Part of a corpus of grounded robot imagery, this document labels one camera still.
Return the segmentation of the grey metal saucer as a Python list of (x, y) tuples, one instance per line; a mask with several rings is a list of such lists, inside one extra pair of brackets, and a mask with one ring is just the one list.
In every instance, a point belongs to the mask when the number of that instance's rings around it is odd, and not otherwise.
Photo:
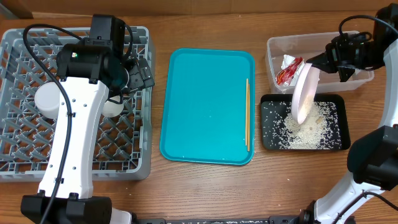
[(60, 106), (60, 90), (54, 82), (43, 84), (35, 92), (34, 103), (46, 118), (57, 119)]

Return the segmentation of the large white plate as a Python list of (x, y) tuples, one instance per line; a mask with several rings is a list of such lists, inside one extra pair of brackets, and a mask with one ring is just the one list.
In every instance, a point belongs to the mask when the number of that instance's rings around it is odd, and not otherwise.
[(292, 97), (291, 113), (293, 119), (302, 124), (307, 118), (317, 91), (320, 70), (306, 63), (298, 76)]

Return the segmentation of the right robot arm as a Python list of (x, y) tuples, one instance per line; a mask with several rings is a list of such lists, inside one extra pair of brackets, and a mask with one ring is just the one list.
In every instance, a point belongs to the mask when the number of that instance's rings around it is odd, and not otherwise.
[(355, 70), (386, 69), (384, 110), (379, 127), (358, 139), (348, 153), (348, 171), (322, 198), (313, 201), (296, 223), (345, 223), (369, 199), (397, 186), (397, 4), (391, 3), (371, 18), (373, 33), (342, 30), (325, 52), (308, 60), (313, 67), (338, 73), (345, 82)]

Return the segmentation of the white paper cup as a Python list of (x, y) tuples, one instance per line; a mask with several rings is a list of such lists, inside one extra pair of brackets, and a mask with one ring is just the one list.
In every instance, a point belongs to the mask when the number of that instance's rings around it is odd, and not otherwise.
[(121, 97), (114, 96), (106, 101), (101, 114), (105, 117), (113, 118), (120, 115), (123, 109), (124, 105), (121, 102)]

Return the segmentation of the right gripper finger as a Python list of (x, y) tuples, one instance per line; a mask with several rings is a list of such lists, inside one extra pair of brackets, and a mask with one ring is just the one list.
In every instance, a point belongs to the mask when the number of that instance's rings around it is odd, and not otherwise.
[(334, 65), (330, 64), (312, 64), (312, 67), (317, 68), (326, 73), (337, 73), (338, 69)]
[(326, 64), (326, 52), (320, 53), (314, 57), (308, 58), (306, 60), (307, 63), (311, 63), (313, 65), (323, 65)]

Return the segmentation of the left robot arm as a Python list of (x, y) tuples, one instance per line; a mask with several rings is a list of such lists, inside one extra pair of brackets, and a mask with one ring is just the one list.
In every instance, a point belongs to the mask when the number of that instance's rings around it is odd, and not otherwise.
[(66, 44), (49, 73), (59, 89), (57, 124), (49, 163), (35, 195), (25, 195), (22, 214), (34, 223), (135, 223), (132, 212), (93, 195), (92, 166), (104, 105), (154, 86), (146, 59), (131, 58), (131, 28), (121, 19), (95, 14), (88, 37)]

